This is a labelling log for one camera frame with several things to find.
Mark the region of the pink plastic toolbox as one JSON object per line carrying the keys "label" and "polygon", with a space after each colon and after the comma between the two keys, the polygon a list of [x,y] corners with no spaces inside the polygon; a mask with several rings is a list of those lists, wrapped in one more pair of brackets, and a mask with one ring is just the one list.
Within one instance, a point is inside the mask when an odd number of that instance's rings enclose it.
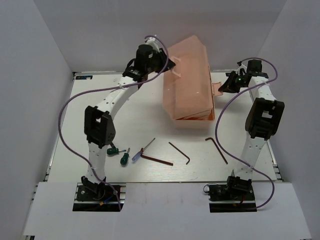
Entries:
{"label": "pink plastic toolbox", "polygon": [[215,120],[215,97],[206,46],[192,35],[168,48],[175,66],[163,75],[162,105],[178,129],[208,129]]}

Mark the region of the long brown hex key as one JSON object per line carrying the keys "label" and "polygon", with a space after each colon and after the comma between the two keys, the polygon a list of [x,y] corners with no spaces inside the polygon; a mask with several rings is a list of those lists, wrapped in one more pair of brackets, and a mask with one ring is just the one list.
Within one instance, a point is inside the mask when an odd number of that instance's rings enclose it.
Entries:
{"label": "long brown hex key", "polygon": [[216,141],[212,137],[205,138],[205,141],[212,141],[213,142],[213,144],[216,147],[217,151],[219,152],[221,158],[223,159],[225,164],[228,165],[229,163],[228,163],[226,157],[224,156],[224,154],[222,153],[221,149],[219,148],[218,144],[216,143]]}

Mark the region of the blue clear handle screwdriver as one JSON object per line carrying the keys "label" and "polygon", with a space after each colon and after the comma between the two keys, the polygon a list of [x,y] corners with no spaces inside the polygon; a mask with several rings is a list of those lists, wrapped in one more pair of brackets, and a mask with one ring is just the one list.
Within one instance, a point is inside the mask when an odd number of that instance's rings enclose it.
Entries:
{"label": "blue clear handle screwdriver", "polygon": [[137,161],[143,154],[144,150],[147,149],[155,140],[156,138],[153,138],[145,147],[141,148],[140,151],[138,151],[132,158],[131,160],[133,162]]}

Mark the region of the green stubby screwdriver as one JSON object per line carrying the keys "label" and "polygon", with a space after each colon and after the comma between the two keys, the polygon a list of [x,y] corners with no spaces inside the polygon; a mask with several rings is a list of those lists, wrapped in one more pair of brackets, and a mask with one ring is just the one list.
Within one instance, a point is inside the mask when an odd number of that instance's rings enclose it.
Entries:
{"label": "green stubby screwdriver", "polygon": [[125,149],[119,149],[119,148],[113,148],[113,147],[108,148],[106,151],[108,156],[114,156],[114,155],[118,155],[119,153],[124,153],[124,152],[126,152]]}
{"label": "green stubby screwdriver", "polygon": [[127,151],[123,154],[122,158],[120,159],[120,165],[122,167],[125,167],[128,164],[129,156],[130,156],[130,150],[131,150],[131,148],[129,147],[127,149]]}

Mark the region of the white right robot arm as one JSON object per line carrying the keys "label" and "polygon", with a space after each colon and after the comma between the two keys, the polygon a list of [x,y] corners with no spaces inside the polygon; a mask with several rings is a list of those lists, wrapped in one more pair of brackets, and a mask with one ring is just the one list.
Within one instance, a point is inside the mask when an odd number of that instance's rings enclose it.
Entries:
{"label": "white right robot arm", "polygon": [[236,200],[249,191],[252,184],[252,168],[256,165],[265,143],[276,134],[285,104],[276,100],[268,85],[269,76],[263,72],[262,60],[249,58],[247,66],[241,61],[239,68],[226,74],[227,80],[218,89],[222,93],[239,93],[241,88],[249,89],[252,107],[245,121],[246,141],[240,159],[249,166],[239,163],[228,177],[226,195]]}

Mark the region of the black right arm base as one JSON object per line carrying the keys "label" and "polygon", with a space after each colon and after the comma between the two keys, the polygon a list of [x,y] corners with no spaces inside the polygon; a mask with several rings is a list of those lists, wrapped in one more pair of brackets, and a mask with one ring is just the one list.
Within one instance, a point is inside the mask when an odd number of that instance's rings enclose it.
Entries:
{"label": "black right arm base", "polygon": [[226,184],[208,183],[203,193],[209,197],[210,213],[250,213],[257,212],[253,188],[247,192],[227,192]]}

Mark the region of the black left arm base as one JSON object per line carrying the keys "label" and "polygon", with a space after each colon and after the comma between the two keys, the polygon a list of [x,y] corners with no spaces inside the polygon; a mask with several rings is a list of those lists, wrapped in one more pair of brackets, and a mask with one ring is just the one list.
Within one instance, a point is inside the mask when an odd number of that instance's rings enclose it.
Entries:
{"label": "black left arm base", "polygon": [[74,201],[73,201],[73,212],[120,212],[125,203],[126,197],[126,185],[125,184],[114,184],[115,191],[108,185],[104,185],[102,192],[98,195],[94,194],[82,183],[77,184]]}

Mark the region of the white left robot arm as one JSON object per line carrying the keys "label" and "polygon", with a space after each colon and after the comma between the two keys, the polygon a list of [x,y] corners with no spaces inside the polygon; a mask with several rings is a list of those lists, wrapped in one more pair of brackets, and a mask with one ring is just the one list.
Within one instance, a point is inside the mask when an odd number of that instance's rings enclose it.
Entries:
{"label": "white left robot arm", "polygon": [[124,103],[138,91],[151,73],[161,74],[172,69],[175,64],[168,58],[159,39],[150,35],[138,46],[136,56],[125,68],[117,88],[96,106],[88,106],[84,113],[84,133],[88,142],[89,156],[87,173],[81,182],[94,199],[105,196],[105,162],[108,146],[113,142],[116,129],[114,119]]}

